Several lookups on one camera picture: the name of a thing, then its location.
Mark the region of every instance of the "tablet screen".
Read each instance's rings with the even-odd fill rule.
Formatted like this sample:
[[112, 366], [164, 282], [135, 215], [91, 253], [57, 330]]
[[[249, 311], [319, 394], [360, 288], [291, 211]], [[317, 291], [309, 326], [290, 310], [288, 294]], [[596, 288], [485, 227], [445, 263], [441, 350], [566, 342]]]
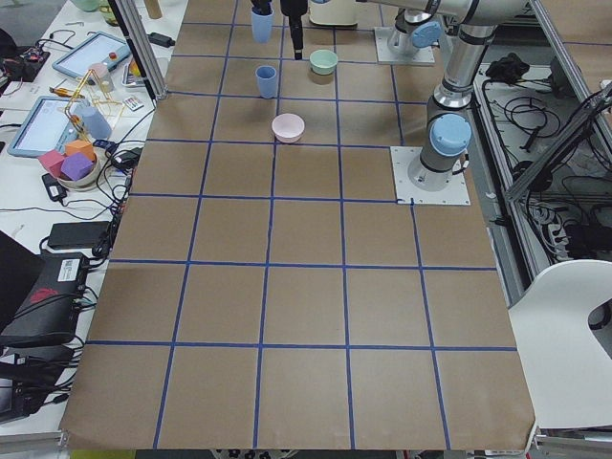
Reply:
[[70, 122], [64, 115], [68, 100], [42, 100], [15, 144], [19, 150], [47, 152], [57, 147]]
[[58, 64], [69, 73], [83, 76], [90, 65], [102, 62], [110, 53], [116, 53], [123, 46], [125, 43], [117, 38], [97, 34], [94, 39], [69, 53]]

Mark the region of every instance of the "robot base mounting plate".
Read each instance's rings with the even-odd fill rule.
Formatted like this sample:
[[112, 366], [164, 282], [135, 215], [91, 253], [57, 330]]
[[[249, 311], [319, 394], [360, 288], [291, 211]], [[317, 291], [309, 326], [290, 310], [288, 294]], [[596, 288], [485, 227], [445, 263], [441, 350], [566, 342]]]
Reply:
[[[421, 154], [420, 146], [392, 146], [391, 161], [393, 163], [393, 178], [395, 195], [398, 204], [437, 205], [437, 206], [469, 206], [470, 196], [463, 174], [450, 176], [448, 185], [440, 191], [427, 191], [414, 185], [408, 177], [408, 166]], [[453, 170], [459, 170], [461, 164], [457, 161]]]
[[398, 55], [393, 53], [388, 45], [387, 40], [393, 33], [392, 27], [375, 27], [374, 36], [376, 42], [376, 52], [381, 64], [404, 64], [404, 65], [420, 65], [433, 66], [436, 60], [433, 56], [431, 47], [423, 48], [415, 55]]

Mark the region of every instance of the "white chair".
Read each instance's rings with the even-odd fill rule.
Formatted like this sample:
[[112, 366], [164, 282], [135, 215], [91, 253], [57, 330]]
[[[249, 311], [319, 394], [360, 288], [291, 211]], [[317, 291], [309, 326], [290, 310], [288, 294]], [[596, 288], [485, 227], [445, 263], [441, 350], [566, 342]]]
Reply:
[[588, 325], [612, 298], [612, 263], [556, 264], [510, 310], [518, 353], [541, 428], [612, 425], [612, 359]]

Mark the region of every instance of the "small bowl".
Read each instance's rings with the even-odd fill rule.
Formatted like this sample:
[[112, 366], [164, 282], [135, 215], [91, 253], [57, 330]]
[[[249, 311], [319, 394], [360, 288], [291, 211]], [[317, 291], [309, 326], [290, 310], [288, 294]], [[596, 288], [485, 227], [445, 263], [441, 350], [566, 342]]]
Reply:
[[67, 187], [68, 189], [74, 190], [74, 191], [88, 191], [90, 189], [93, 189], [96, 186], [96, 178], [99, 175], [100, 169], [101, 169], [100, 160], [98, 157], [96, 157], [96, 163], [92, 167], [92, 170], [89, 172], [89, 174], [87, 174], [82, 179], [64, 180], [64, 179], [58, 178], [57, 181], [61, 185]]
[[283, 143], [299, 141], [304, 133], [305, 123], [302, 118], [293, 113], [278, 115], [272, 121], [272, 130], [276, 138]]
[[338, 55], [329, 50], [316, 50], [310, 54], [310, 67], [318, 75], [330, 75], [336, 70]]

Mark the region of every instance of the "pink cube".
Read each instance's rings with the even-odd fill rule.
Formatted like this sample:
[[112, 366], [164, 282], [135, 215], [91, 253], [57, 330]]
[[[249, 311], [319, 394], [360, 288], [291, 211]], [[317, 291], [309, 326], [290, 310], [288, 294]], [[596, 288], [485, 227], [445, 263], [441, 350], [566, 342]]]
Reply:
[[70, 180], [80, 180], [92, 171], [94, 162], [89, 160], [82, 153], [75, 153], [64, 160], [61, 165], [61, 172]]
[[64, 164], [65, 159], [66, 157], [57, 150], [48, 151], [44, 155], [38, 157], [38, 160], [45, 170], [55, 178], [58, 178], [61, 175], [61, 167]]

